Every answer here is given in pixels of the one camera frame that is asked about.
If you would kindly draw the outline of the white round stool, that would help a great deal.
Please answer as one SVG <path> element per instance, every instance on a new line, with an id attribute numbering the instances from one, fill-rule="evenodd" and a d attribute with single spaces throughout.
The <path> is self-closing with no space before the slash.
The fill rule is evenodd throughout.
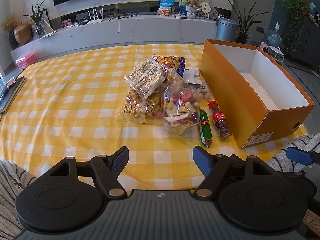
<path id="1" fill-rule="evenodd" d="M 284 54 L 274 46 L 268 46 L 268 55 L 270 55 L 276 62 L 280 65 L 283 65 L 284 62 Z"/>

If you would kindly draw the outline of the clear bag of white balls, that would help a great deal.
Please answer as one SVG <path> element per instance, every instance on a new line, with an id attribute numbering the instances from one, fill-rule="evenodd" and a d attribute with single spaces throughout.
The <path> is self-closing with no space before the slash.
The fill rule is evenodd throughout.
<path id="1" fill-rule="evenodd" d="M 192 85 L 192 87 L 199 93 L 201 100 L 214 100 L 213 94 L 206 83 L 203 83 L 201 85 Z"/>

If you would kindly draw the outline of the white peanut bag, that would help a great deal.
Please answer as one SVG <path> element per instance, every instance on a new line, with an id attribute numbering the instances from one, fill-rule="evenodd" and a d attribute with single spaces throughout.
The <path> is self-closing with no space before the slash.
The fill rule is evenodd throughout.
<path id="1" fill-rule="evenodd" d="M 164 82 L 166 74 L 165 68 L 157 61 L 144 60 L 138 63 L 124 80 L 142 99 L 147 100 Z"/>

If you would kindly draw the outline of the dried fruit mix bag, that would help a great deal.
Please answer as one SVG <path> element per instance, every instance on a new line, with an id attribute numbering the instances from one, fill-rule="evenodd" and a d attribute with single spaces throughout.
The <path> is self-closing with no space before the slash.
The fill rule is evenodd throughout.
<path id="1" fill-rule="evenodd" d="M 164 127 L 182 135 L 187 129 L 199 124 L 200 96 L 190 85 L 174 87 L 169 85 L 164 92 Z"/>

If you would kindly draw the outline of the teddy bear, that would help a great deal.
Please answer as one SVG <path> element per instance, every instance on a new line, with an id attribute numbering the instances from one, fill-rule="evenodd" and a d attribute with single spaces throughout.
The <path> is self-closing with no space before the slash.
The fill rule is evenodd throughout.
<path id="1" fill-rule="evenodd" d="M 201 11 L 201 6 L 198 5 L 199 0 L 187 0 L 186 1 L 186 12 L 187 18 L 195 19 L 197 14 Z"/>

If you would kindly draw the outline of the potted green plant left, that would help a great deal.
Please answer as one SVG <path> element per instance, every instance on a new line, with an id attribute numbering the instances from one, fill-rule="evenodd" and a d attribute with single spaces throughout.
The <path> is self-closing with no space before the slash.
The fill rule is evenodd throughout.
<path id="1" fill-rule="evenodd" d="M 31 15 L 24 15 L 30 17 L 34 23 L 36 24 L 36 35 L 38 38 L 42 38 L 44 36 L 44 28 L 41 25 L 41 20 L 43 16 L 44 8 L 41 8 L 45 0 L 43 0 L 40 4 L 36 3 L 36 5 L 31 6 Z"/>

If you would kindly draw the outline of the small cola bottle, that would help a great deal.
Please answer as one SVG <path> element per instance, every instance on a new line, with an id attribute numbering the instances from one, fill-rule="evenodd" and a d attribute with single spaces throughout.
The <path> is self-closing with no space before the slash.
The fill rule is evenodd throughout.
<path id="1" fill-rule="evenodd" d="M 225 114 L 221 111 L 216 101 L 210 101 L 208 107 L 212 113 L 213 123 L 219 132 L 220 139 L 225 140 L 232 135 Z"/>

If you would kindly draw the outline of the yellow checkered tablecloth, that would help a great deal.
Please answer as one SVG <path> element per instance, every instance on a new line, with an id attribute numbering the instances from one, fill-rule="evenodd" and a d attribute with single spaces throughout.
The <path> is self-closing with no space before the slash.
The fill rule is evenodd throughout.
<path id="1" fill-rule="evenodd" d="M 21 91 L 1 118 L 1 159 L 39 176 L 44 164 L 66 157 L 78 161 L 129 149 L 120 175 L 125 190 L 195 189 L 204 177 L 193 161 L 200 144 L 198 126 L 176 135 L 164 122 L 139 124 L 116 120 L 129 92 L 124 80 L 134 66 L 153 55 L 182 56 L 200 69 L 204 44 L 117 46 L 56 57 L 27 67 Z M 237 155 L 268 161 L 301 127 L 286 137 L 239 148 L 234 137 L 214 135 L 212 155 Z"/>

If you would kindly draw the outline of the white long snack packet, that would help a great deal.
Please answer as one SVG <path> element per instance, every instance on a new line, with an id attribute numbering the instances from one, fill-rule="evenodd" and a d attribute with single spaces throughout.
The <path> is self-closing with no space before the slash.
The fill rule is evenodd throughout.
<path id="1" fill-rule="evenodd" d="M 183 73 L 183 79 L 186 83 L 191 85 L 202 84 L 199 68 L 185 67 L 184 73 Z"/>

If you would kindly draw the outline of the blue snack bag on shelf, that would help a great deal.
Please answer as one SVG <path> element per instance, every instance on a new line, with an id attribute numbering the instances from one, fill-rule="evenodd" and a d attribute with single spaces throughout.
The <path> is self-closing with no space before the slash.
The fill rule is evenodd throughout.
<path id="1" fill-rule="evenodd" d="M 157 15 L 170 16 L 175 0 L 159 0 Z"/>

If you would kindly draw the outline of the white tv console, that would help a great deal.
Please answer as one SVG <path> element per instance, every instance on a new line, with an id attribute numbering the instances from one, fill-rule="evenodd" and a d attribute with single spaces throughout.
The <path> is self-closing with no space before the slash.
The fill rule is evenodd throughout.
<path id="1" fill-rule="evenodd" d="M 36 59 L 119 44 L 194 43 L 214 39 L 215 21 L 182 19 L 174 16 L 136 15 L 106 18 L 102 22 L 61 28 L 53 35 L 35 39 L 11 51 L 13 60 L 33 52 Z"/>

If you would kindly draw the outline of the blue mixed snack bag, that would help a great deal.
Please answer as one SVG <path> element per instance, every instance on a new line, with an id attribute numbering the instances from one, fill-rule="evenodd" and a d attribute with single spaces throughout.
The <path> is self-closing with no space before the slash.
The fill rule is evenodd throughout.
<path id="1" fill-rule="evenodd" d="M 153 61 L 157 61 L 167 70 L 174 68 L 180 76 L 183 76 L 185 68 L 185 58 L 179 56 L 163 56 L 163 55 L 153 55 Z"/>

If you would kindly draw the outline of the orange cardboard box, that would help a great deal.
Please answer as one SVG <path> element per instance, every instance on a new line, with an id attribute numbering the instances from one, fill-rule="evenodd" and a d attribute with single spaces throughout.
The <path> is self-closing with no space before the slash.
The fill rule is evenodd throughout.
<path id="1" fill-rule="evenodd" d="M 259 47 L 206 40 L 200 72 L 239 148 L 291 135 L 315 106 L 298 82 Z"/>

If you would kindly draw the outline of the pink box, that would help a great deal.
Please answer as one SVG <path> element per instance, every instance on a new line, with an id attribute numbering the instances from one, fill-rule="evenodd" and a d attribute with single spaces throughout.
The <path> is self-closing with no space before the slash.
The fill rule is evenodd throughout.
<path id="1" fill-rule="evenodd" d="M 35 54 L 33 52 L 27 52 L 22 54 L 19 58 L 16 59 L 16 65 L 19 70 L 24 70 L 29 65 L 36 62 Z"/>

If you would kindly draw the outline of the tall potted plant right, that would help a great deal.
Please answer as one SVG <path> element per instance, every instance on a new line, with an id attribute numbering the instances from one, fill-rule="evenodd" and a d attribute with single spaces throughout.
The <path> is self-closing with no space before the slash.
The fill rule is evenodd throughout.
<path id="1" fill-rule="evenodd" d="M 243 8 L 243 10 L 241 10 L 236 0 L 234 0 L 233 3 L 230 0 L 228 0 L 228 3 L 231 5 L 232 9 L 236 13 L 236 18 L 234 18 L 234 20 L 236 20 L 239 26 L 237 42 L 245 44 L 247 41 L 248 31 L 250 27 L 254 24 L 263 23 L 263 21 L 256 20 L 255 18 L 260 15 L 268 14 L 269 12 L 265 11 L 260 13 L 253 13 L 253 9 L 256 5 L 256 2 L 253 3 L 249 11 L 246 11 L 245 7 Z"/>

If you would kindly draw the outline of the hanging ivy plant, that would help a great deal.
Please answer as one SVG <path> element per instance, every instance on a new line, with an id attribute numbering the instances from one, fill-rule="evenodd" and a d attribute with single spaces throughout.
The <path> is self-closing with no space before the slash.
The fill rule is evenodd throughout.
<path id="1" fill-rule="evenodd" d="M 289 50 L 295 51 L 300 44 L 300 30 L 310 15 L 310 4 L 308 0 L 281 0 L 281 5 L 288 9 L 284 31 L 285 44 Z"/>

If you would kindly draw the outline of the blue water jug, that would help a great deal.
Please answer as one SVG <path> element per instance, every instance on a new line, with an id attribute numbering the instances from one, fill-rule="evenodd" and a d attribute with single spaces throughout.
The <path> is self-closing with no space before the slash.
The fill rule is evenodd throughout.
<path id="1" fill-rule="evenodd" d="M 281 24 L 277 22 L 275 25 L 275 28 L 267 32 L 266 38 L 267 38 L 267 44 L 269 47 L 272 46 L 277 49 L 280 48 L 280 45 L 282 44 L 282 41 L 283 41 L 279 33 L 280 26 Z"/>

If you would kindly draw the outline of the grey trash can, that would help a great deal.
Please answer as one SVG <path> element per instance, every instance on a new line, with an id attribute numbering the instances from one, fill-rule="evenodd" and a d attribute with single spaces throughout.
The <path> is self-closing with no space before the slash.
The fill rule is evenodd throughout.
<path id="1" fill-rule="evenodd" d="M 216 40 L 235 42 L 239 24 L 234 19 L 218 18 L 216 21 Z"/>

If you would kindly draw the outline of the orange cracker bag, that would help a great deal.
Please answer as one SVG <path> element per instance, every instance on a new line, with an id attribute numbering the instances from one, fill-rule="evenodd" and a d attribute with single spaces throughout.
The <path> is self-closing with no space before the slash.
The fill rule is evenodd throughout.
<path id="1" fill-rule="evenodd" d="M 146 100 L 134 90 L 129 90 L 116 120 L 139 124 L 156 124 L 163 119 L 163 90 L 156 90 Z"/>

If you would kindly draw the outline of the white wifi router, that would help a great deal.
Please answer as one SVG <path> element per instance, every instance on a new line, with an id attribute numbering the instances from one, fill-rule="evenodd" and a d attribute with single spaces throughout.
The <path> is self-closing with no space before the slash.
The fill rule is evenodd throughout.
<path id="1" fill-rule="evenodd" d="M 89 14 L 89 21 L 87 24 L 93 24 L 93 23 L 100 23 L 103 22 L 103 8 L 99 11 L 100 14 L 98 14 L 97 9 L 93 9 L 92 12 L 88 11 Z"/>

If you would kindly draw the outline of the green sausage stick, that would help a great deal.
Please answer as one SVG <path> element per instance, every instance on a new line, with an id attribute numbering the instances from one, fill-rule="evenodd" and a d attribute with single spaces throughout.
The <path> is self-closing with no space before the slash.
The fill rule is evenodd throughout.
<path id="1" fill-rule="evenodd" d="M 200 110 L 200 136 L 201 142 L 206 147 L 209 148 L 212 144 L 212 132 L 209 124 L 209 119 L 206 111 Z"/>

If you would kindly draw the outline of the brown round vase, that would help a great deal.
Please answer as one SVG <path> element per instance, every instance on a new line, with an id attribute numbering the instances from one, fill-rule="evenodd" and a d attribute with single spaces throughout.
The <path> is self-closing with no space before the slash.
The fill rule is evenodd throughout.
<path id="1" fill-rule="evenodd" d="M 31 39 L 31 25 L 23 23 L 14 29 L 14 36 L 19 45 L 25 45 Z"/>

